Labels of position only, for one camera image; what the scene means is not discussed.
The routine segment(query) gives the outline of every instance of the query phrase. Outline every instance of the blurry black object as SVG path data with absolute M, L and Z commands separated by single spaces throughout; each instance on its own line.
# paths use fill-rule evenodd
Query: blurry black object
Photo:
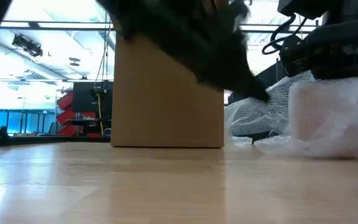
M 94 90 L 107 90 L 105 94 L 100 93 L 103 97 L 101 100 L 102 114 L 108 115 L 111 118 L 112 111 L 112 89 L 113 82 L 79 82 L 73 85 L 73 112 L 86 113 L 95 112 L 99 116 L 98 98 L 92 93 Z
M 246 98 L 244 98 L 241 95 L 232 93 L 232 94 L 230 94 L 230 96 L 228 98 L 228 105 L 230 105 L 232 103 L 235 103 L 235 102 L 238 102 L 238 101 L 241 101 L 241 100 L 244 100 L 244 99 L 246 99 Z
M 15 34 L 15 37 L 12 41 L 12 45 L 17 48 L 23 49 L 31 57 L 38 57 L 44 55 L 40 44 L 36 44 L 31 40 L 27 40 L 23 35 Z
M 239 30 L 249 10 L 242 0 L 208 12 L 203 0 L 98 0 L 131 41 L 141 33 L 191 70 L 201 84 L 268 101 L 247 63 Z
M 272 138 L 274 136 L 278 136 L 279 134 L 275 133 L 274 131 L 265 131 L 262 133 L 255 133 L 255 134 L 244 134 L 244 135 L 237 135 L 235 137 L 239 138 L 251 138 L 252 144 L 254 144 L 256 141 Z
M 283 26 L 273 33 L 269 45 L 280 51 L 289 77 L 307 70 L 323 80 L 358 77 L 358 0 L 280 0 L 278 11 L 291 17 L 289 24 L 295 13 L 304 16 L 301 26 L 324 15 L 323 25 L 303 40 L 295 33 L 275 40 Z

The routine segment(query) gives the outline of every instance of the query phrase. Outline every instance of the light fixture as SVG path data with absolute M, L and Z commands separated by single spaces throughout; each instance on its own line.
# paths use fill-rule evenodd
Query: light fixture
M 57 29 L 105 29 L 106 27 L 113 28 L 113 24 L 106 24 L 103 22 L 39 22 L 38 26 L 42 28 Z
M 289 28 L 290 32 L 296 31 L 298 25 L 291 25 Z M 262 25 L 240 25 L 240 30 L 253 31 L 253 32 L 266 32 L 266 31 L 275 31 L 278 29 L 276 25 L 262 26 Z M 315 30 L 315 26 L 303 26 L 301 28 L 302 32 L 311 32 Z
M 0 78 L 0 82 L 19 82 L 18 78 Z
M 76 82 L 101 82 L 102 80 L 86 80 L 86 79 L 81 79 L 81 80 L 67 80 L 67 82 L 72 82 L 72 83 L 76 83 Z M 103 80 L 103 81 L 107 81 L 107 82 L 113 82 L 114 80 Z
M 70 79 L 81 79 L 83 77 L 83 75 L 80 75 L 78 73 L 70 73 L 70 72 L 73 72 L 71 70 L 67 70 L 66 72 L 69 73 L 66 76 L 70 77 Z
M 41 44 L 35 43 L 23 35 L 15 34 L 12 45 L 27 52 L 33 59 L 44 55 Z
M 63 80 L 58 79 L 44 79 L 44 80 L 38 80 L 38 79 L 26 79 L 25 82 L 62 82 Z
M 28 22 L 1 22 L 0 27 L 30 27 Z

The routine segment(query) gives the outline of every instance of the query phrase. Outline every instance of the ceiling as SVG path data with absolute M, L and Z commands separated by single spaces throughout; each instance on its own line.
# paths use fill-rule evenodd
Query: ceiling
M 277 12 L 278 0 L 246 3 L 251 15 L 242 29 L 248 31 L 249 64 L 257 75 L 276 62 L 278 54 L 266 56 L 261 50 L 270 42 L 271 32 L 288 18 Z M 296 18 L 291 28 L 301 20 Z M 0 28 L 0 86 L 18 95 L 28 94 L 33 88 L 50 98 L 56 96 L 56 90 L 71 87 L 70 82 L 62 80 L 77 82 L 83 77 L 91 82 L 102 77 L 113 80 L 116 33 L 107 31 L 110 23 L 106 21 L 109 19 L 106 20 L 105 10 L 95 0 L 13 0 Z M 315 21 L 308 21 L 299 35 L 305 37 L 314 26 Z M 15 48 L 12 45 L 15 34 L 40 44 L 44 56 L 32 58 Z M 108 60 L 106 69 L 99 72 L 105 37 Z M 70 58 L 79 61 L 73 65 Z

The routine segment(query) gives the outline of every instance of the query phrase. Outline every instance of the black cable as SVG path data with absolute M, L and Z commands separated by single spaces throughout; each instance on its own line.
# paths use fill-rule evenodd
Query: black cable
M 111 21 L 110 21 L 110 25 L 109 25 L 109 32 L 108 32 L 108 36 L 111 32 Z M 102 65 L 104 65 L 104 59 L 105 59 L 105 55 L 106 55 L 106 51 L 108 49 L 107 44 L 104 45 L 104 50 L 103 50 L 103 57 L 102 60 L 100 61 L 100 65 L 99 65 L 99 70 L 98 70 L 98 76 L 96 76 L 96 80 L 94 81 L 94 86 L 96 86 L 96 82 L 98 81 L 99 75 L 100 75 L 100 70 L 102 69 Z
M 262 54 L 263 55 L 270 55 L 270 54 L 274 54 L 275 52 L 278 52 L 279 50 L 281 50 L 282 46 L 277 44 L 281 41 L 284 41 L 287 37 L 281 37 L 279 39 L 276 39 L 277 34 L 283 30 L 286 26 L 289 26 L 293 21 L 295 21 L 296 16 L 293 15 L 291 16 L 291 19 L 287 20 L 285 23 L 283 23 L 282 25 L 280 25 L 277 30 L 274 31 L 274 33 L 272 34 L 271 38 L 270 38 L 270 43 L 268 43 L 265 47 L 262 48 Z M 291 35 L 296 35 L 304 26 L 304 24 L 306 23 L 308 19 L 304 18 L 302 23 L 298 26 L 298 28 L 291 34 Z M 266 52 L 266 50 L 269 47 L 273 47 L 274 50 Z
M 103 91 L 107 90 L 107 82 L 108 82 L 108 78 L 109 78 L 108 70 L 109 70 L 109 49 L 107 49 L 107 51 L 106 51 L 106 87 L 103 89 Z
M 96 87 L 96 83 L 98 82 L 98 78 L 100 75 L 100 70 L 102 69 L 103 66 L 103 70 L 104 70 L 104 55 L 106 54 L 106 29 L 107 29 L 107 11 L 105 13 L 105 18 L 104 18 L 104 44 L 103 44 L 103 56 L 102 56 L 102 60 L 100 61 L 100 66 L 99 66 L 99 70 L 98 70 L 98 75 L 96 76 L 96 79 L 94 81 L 94 88 Z
M 296 19 L 296 15 L 293 14 L 289 20 L 287 20 L 286 22 L 284 22 L 283 24 L 281 24 L 281 25 L 273 32 L 272 36 L 270 37 L 270 43 L 272 43 L 272 42 L 276 39 L 276 37 L 277 37 L 277 35 L 278 35 L 279 32 L 281 32 L 282 30 L 284 30 L 285 28 L 287 28 L 289 25 L 291 25 L 291 24 L 295 21 L 295 19 Z M 281 45 L 277 44 L 277 42 L 276 42 L 276 43 L 272 43 L 272 47 L 273 47 L 274 49 L 276 49 L 276 50 L 277 50 L 277 49 L 281 49 Z
M 11 50 L 9 50 L 7 53 L 5 53 L 4 56 L 9 55 L 10 53 L 12 53 L 12 52 L 15 51 L 15 50 L 20 50 L 20 48 L 11 49 Z
M 287 37 L 282 37 L 282 38 L 279 38 L 279 39 L 276 39 L 276 40 L 271 41 L 271 42 L 268 43 L 265 47 L 262 48 L 262 54 L 263 54 L 263 55 L 271 55 L 271 54 L 274 54 L 275 52 L 278 52 L 280 49 L 276 49 L 276 48 L 274 47 L 274 44 L 277 44 L 278 42 L 284 41 L 286 38 L 287 38 Z M 274 50 L 269 51 L 269 52 L 266 52 L 266 50 L 267 50 L 269 47 L 273 47 Z
M 102 86 L 101 88 L 103 89 L 103 80 L 104 80 L 104 64 L 106 62 L 106 46 L 107 46 L 107 12 L 106 12 L 106 15 L 105 15 L 105 18 L 104 18 L 104 44 L 103 44 L 103 69 L 102 69 Z

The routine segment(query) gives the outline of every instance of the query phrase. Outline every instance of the wooden floor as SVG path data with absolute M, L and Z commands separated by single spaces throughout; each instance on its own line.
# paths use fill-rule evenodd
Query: wooden floor
M 0 223 L 358 224 L 358 162 L 257 149 L 0 148 Z

